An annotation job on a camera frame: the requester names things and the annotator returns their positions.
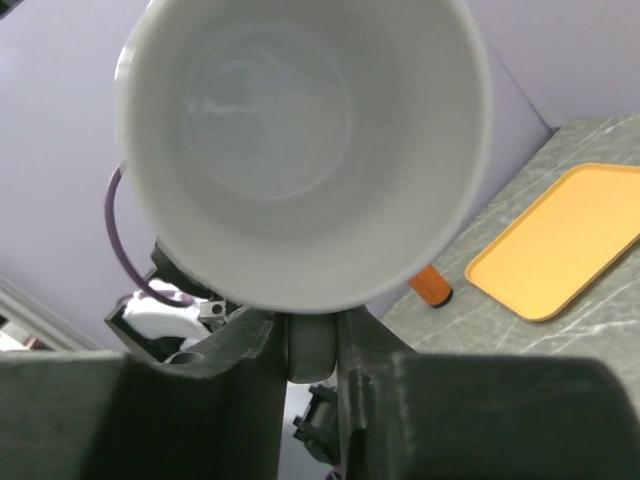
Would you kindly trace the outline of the white blue mug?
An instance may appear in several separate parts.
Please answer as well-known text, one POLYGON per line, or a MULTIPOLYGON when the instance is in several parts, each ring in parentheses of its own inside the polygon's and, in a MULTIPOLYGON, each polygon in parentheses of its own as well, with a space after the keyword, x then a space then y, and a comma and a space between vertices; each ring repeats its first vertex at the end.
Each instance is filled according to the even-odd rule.
POLYGON ((490 72, 462 1, 152 1, 115 83, 161 250, 287 315, 297 383, 332 373, 339 312, 447 246, 487 170, 490 72))

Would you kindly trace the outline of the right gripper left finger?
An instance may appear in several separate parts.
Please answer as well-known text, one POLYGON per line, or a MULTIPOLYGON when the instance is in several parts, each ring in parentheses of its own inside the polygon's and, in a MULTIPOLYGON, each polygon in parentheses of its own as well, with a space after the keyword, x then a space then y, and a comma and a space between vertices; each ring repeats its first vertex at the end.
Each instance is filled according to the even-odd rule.
POLYGON ((115 352, 1 357, 5 479, 273 479, 284 322, 246 310, 166 363, 115 352))

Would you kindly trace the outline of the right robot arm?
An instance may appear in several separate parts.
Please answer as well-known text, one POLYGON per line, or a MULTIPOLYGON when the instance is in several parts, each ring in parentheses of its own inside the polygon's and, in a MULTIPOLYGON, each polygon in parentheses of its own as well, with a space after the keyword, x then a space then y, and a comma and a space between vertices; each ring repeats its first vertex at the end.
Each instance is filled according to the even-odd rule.
POLYGON ((639 419, 589 358, 426 354, 363 308, 255 310, 164 363, 1 357, 5 479, 273 479, 294 436, 344 479, 635 479, 639 419))

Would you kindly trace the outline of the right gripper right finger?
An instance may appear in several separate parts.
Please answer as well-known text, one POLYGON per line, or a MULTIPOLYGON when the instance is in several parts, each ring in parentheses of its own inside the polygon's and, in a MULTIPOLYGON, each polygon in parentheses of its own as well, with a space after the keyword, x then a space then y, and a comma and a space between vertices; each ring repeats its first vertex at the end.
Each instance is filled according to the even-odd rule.
POLYGON ((365 308, 337 317, 347 479, 635 479, 639 419, 589 358, 419 353, 365 308))

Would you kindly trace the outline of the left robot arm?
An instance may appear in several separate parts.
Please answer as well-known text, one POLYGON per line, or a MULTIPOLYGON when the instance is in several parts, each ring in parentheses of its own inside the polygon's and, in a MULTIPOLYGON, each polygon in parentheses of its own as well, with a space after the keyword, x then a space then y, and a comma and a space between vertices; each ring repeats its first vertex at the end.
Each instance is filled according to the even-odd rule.
POLYGON ((224 327, 239 305, 181 272, 156 244, 148 285, 180 307, 165 305, 142 290, 116 301, 105 324, 135 355, 165 362, 224 327))

